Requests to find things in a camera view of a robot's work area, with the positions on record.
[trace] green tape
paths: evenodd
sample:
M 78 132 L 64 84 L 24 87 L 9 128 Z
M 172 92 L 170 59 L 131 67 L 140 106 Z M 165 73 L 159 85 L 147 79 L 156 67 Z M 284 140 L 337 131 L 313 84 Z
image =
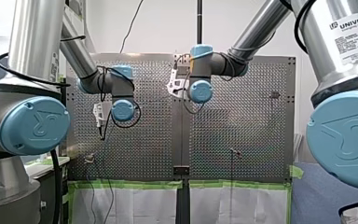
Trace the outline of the green tape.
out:
M 218 189 L 222 187 L 234 187 L 240 189 L 271 189 L 285 190 L 290 188 L 290 184 L 266 184 L 249 181 L 230 181 L 230 180 L 190 180 L 192 189 Z
M 287 189 L 287 209 L 286 209 L 286 223 L 290 224 L 292 222 L 292 185 L 289 184 Z
M 71 181 L 68 186 L 74 189 L 91 189 L 91 185 L 95 189 L 181 189 L 182 181 L 154 181 L 154 182 L 139 182 L 126 180 L 93 180 L 93 181 Z
M 72 224 L 72 215 L 74 213 L 74 196 L 75 196 L 75 187 L 68 185 L 68 213 L 69 213 L 69 224 Z
M 290 166 L 290 176 L 297 178 L 297 179 L 302 179 L 302 176 L 304 175 L 304 171 L 301 170 L 301 168 L 296 167 L 294 165 Z

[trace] robotic arm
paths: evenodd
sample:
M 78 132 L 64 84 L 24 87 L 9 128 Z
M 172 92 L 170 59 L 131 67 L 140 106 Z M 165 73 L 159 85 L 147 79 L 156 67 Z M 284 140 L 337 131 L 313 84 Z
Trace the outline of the robotic arm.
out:
M 307 128 L 314 158 L 331 175 L 358 188 L 358 0 L 292 0 L 319 86 Z M 211 75 L 242 77 L 257 51 L 289 14 L 282 0 L 268 0 L 228 54 L 211 46 L 191 50 L 189 98 L 213 96 Z
M 112 94 L 113 117 L 120 121 L 133 117 L 131 68 L 117 65 L 101 73 L 63 9 L 62 0 L 16 3 L 10 69 L 0 80 L 0 153 L 43 154 L 66 136 L 69 114 L 59 102 L 57 86 L 62 84 L 54 83 L 59 47 L 78 75 L 79 89 L 89 94 Z
M 100 73 L 69 18 L 63 15 L 64 3 L 16 1 L 8 67 L 0 64 L 7 71 L 0 79 L 0 214 L 6 214 L 0 216 L 0 223 L 39 223 L 40 185 L 29 179 L 17 156 L 50 152 L 68 131 L 70 116 L 59 101 L 58 89 L 68 85 L 55 82 L 59 47 L 78 75 L 79 89 L 112 94 L 109 116 L 120 121 L 133 116 L 131 68 L 104 67 Z M 57 195 L 54 218 L 58 223 L 60 193 Z

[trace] metal panel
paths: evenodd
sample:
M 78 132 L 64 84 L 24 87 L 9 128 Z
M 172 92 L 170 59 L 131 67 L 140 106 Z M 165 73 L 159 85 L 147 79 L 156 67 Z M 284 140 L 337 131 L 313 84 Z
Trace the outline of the metal panel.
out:
M 92 115 L 93 104 L 100 101 L 100 96 L 71 88 L 67 100 L 68 108 L 73 110 L 74 133 L 68 136 L 68 154 L 76 160 L 72 162 L 70 177 L 85 179 L 84 157 L 95 153 L 96 167 L 99 168 L 89 169 L 89 178 L 172 180 L 172 99 L 165 85 L 170 77 L 173 56 L 97 54 L 93 59 L 98 65 L 127 64 L 132 67 L 135 101 L 142 108 L 142 117 L 130 129 L 119 129 L 110 123 L 109 137 L 103 142 Z M 75 84 L 72 69 L 68 74 L 70 82 Z
M 285 182 L 293 157 L 295 59 L 255 57 L 245 77 L 213 77 L 190 124 L 190 178 Z M 242 158 L 231 159 L 231 149 Z
M 143 116 L 137 126 L 108 130 L 99 140 L 92 106 L 99 95 L 86 95 L 75 85 L 68 90 L 73 115 L 68 134 L 71 179 L 85 179 L 84 157 L 95 153 L 99 168 L 89 178 L 172 180 L 174 165 L 190 165 L 192 179 L 230 179 L 286 182 L 293 158 L 294 58 L 255 57 L 246 77 L 225 82 L 213 77 L 214 94 L 192 116 L 183 101 L 171 99 L 165 85 L 172 69 L 168 54 L 98 54 L 97 64 L 129 64 L 134 69 L 135 99 Z M 73 71 L 68 80 L 75 83 Z

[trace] vertical pole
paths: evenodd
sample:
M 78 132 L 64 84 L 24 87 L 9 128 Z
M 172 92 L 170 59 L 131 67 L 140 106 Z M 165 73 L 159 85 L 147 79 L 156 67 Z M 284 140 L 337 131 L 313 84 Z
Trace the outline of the vertical pole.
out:
M 197 44 L 202 44 L 202 0 L 197 3 Z

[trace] white paper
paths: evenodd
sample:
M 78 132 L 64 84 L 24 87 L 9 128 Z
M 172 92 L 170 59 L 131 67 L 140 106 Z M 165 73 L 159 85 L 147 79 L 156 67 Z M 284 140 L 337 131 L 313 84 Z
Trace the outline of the white paper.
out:
M 113 189 L 114 204 L 107 217 L 110 224 L 175 224 L 176 189 Z M 92 208 L 96 223 L 103 223 L 112 202 L 110 189 L 95 189 Z M 72 222 L 94 223 L 92 189 L 77 189 Z
M 221 193 L 218 224 L 256 224 L 257 204 L 257 189 L 234 188 L 231 200 L 231 188 L 224 187 Z
M 190 190 L 190 223 L 217 223 L 221 188 Z
M 285 224 L 287 190 L 190 189 L 191 223 Z

